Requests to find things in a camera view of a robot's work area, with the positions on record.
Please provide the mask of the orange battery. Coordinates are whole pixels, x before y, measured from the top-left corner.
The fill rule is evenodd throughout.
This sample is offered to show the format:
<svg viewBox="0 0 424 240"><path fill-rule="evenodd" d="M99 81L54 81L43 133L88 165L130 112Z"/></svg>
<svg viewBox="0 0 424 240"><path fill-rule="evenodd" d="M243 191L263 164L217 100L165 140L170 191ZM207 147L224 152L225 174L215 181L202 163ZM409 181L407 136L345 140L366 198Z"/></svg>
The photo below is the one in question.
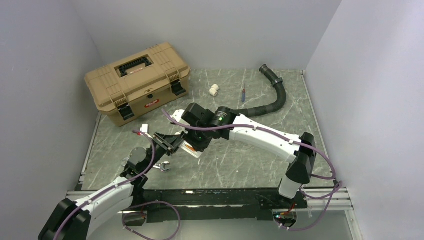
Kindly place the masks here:
<svg viewBox="0 0 424 240"><path fill-rule="evenodd" d="M189 150L191 150L192 152L195 152L194 148L188 144L185 145L186 148L188 148Z"/></svg>

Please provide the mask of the white remote control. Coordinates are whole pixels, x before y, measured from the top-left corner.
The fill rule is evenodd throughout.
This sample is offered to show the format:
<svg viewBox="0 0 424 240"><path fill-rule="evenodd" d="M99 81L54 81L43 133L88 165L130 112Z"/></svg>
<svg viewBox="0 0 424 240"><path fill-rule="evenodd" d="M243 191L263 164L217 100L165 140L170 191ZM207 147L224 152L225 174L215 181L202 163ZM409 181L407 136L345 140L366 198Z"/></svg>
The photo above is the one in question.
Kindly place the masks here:
<svg viewBox="0 0 424 240"><path fill-rule="evenodd" d="M182 143L179 145L179 148L197 159L199 159L202 155L201 151L196 151L195 148L185 140L182 141Z"/></svg>

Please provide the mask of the tan plastic toolbox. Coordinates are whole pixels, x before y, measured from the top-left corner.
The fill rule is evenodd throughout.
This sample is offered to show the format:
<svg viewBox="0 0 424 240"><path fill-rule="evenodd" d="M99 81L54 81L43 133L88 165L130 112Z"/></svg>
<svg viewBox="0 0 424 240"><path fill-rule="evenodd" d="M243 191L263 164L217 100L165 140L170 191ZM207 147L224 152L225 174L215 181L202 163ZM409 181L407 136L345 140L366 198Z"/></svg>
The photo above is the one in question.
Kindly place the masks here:
<svg viewBox="0 0 424 240"><path fill-rule="evenodd" d="M121 127L189 93L191 68L164 42L88 72L98 111Z"/></svg>

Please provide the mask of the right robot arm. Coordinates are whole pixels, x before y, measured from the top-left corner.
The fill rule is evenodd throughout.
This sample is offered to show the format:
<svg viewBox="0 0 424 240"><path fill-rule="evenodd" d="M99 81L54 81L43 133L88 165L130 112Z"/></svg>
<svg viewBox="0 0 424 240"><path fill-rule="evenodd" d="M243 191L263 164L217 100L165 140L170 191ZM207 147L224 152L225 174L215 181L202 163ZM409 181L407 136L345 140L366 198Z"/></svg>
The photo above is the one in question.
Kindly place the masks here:
<svg viewBox="0 0 424 240"><path fill-rule="evenodd" d="M228 107L222 106L212 112L197 103L175 111L172 118L191 126L184 137L191 152L203 152L213 139L226 139L258 147L287 161L289 166L275 194L276 203L282 208L289 207L299 188L311 181L317 155L313 151L315 137L308 132L302 135L284 133Z"/></svg>

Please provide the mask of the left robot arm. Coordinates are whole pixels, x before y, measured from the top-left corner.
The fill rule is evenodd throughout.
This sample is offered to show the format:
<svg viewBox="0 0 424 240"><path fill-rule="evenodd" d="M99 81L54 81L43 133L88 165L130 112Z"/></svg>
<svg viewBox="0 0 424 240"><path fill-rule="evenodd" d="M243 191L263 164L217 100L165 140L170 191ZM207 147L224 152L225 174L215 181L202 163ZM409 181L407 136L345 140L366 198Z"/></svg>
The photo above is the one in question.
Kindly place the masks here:
<svg viewBox="0 0 424 240"><path fill-rule="evenodd" d="M124 171L110 184L80 198L60 201L42 228L40 240L86 240L97 228L119 211L139 209L144 203L146 174L165 155L175 153L183 140L182 134L155 134L144 158L128 161Z"/></svg>

